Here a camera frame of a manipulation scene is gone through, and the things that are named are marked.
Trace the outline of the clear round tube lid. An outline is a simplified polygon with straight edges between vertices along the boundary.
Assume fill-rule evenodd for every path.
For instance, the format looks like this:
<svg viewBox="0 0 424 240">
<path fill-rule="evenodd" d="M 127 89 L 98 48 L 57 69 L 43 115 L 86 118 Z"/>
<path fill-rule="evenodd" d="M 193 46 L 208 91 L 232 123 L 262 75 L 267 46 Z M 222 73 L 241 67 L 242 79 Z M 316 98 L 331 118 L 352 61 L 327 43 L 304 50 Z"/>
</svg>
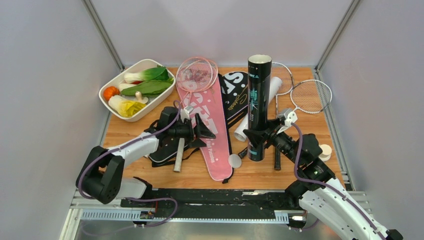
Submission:
<svg viewBox="0 0 424 240">
<path fill-rule="evenodd" d="M 237 154 L 231 154 L 228 157 L 228 162 L 229 162 L 230 166 L 234 169 L 238 169 L 242 165 L 242 159 Z"/>
</svg>

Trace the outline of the white shuttlecock tube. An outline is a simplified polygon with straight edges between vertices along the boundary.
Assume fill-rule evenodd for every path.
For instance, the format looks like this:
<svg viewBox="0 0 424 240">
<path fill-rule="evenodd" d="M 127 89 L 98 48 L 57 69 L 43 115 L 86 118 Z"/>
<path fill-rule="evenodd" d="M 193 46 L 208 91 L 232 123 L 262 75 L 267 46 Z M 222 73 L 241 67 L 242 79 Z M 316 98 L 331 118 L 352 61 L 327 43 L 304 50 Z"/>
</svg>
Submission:
<svg viewBox="0 0 424 240">
<path fill-rule="evenodd" d="M 279 77 L 272 77 L 270 79 L 270 89 L 269 89 L 269 95 L 268 95 L 268 105 L 271 103 L 271 100 L 275 97 L 277 94 L 280 86 L 282 85 L 282 80 Z M 244 118 L 242 119 L 241 123 L 238 125 L 236 130 L 234 131 L 234 137 L 241 141 L 245 142 L 247 140 L 246 135 L 244 134 L 244 130 L 248 128 L 248 118 L 249 114 L 247 113 Z"/>
</svg>

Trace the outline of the black shuttlecock tube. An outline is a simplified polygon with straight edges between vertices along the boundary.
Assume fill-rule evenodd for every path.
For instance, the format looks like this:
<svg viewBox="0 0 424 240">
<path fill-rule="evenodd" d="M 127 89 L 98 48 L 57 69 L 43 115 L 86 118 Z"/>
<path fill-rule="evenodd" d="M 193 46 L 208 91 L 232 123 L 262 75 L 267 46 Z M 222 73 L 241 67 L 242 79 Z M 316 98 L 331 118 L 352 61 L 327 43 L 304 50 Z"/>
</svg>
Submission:
<svg viewBox="0 0 424 240">
<path fill-rule="evenodd" d="M 255 54 L 248 58 L 248 129 L 264 131 L 267 128 L 268 97 L 271 82 L 272 58 Z M 248 158 L 254 162 L 264 159 L 264 147 L 253 148 L 248 141 Z"/>
</svg>

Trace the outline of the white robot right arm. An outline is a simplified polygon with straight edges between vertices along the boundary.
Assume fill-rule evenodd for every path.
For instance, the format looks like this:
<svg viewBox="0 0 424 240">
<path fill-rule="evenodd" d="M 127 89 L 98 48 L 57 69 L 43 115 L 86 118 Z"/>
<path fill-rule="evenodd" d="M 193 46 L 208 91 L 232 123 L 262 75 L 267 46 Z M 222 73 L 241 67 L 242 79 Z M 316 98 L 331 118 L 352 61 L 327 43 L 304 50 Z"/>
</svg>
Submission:
<svg viewBox="0 0 424 240">
<path fill-rule="evenodd" d="M 296 181 L 287 189 L 286 205 L 302 208 L 331 228 L 343 240 L 402 240 L 396 229 L 388 229 L 361 207 L 343 187 L 335 173 L 319 158 L 323 152 L 313 133 L 303 134 L 293 123 L 299 138 L 284 132 L 281 119 L 269 120 L 264 130 L 243 132 L 254 146 L 274 146 L 294 163 Z"/>
</svg>

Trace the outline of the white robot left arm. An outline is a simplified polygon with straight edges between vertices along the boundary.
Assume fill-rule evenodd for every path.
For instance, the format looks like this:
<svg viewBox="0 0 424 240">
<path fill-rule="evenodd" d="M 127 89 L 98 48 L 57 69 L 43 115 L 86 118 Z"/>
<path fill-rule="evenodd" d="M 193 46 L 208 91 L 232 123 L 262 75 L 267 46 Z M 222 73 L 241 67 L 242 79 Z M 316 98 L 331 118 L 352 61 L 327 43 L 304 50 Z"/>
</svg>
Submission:
<svg viewBox="0 0 424 240">
<path fill-rule="evenodd" d="M 76 187 L 82 197 L 108 204 L 114 199 L 133 199 L 140 207 L 153 201 L 153 193 L 145 180 L 124 178 L 123 172 L 143 156 L 157 152 L 165 139 L 182 139 L 190 148 L 205 147 L 205 139 L 216 135 L 197 113 L 195 124 L 184 109 L 166 106 L 160 117 L 136 138 L 120 145 L 104 148 L 95 146 L 77 177 Z"/>
</svg>

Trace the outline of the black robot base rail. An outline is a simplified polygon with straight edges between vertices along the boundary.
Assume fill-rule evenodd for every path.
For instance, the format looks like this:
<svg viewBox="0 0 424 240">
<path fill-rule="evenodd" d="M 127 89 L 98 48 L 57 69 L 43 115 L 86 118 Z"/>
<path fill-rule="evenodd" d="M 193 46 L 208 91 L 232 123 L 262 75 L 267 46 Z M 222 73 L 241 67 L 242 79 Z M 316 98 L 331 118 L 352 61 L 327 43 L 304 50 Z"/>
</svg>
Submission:
<svg viewBox="0 0 424 240">
<path fill-rule="evenodd" d="M 150 208 L 157 217 L 190 219 L 274 219 L 276 211 L 304 212 L 298 201 L 283 190 L 149 188 L 137 202 L 123 199 L 123 208 Z"/>
</svg>

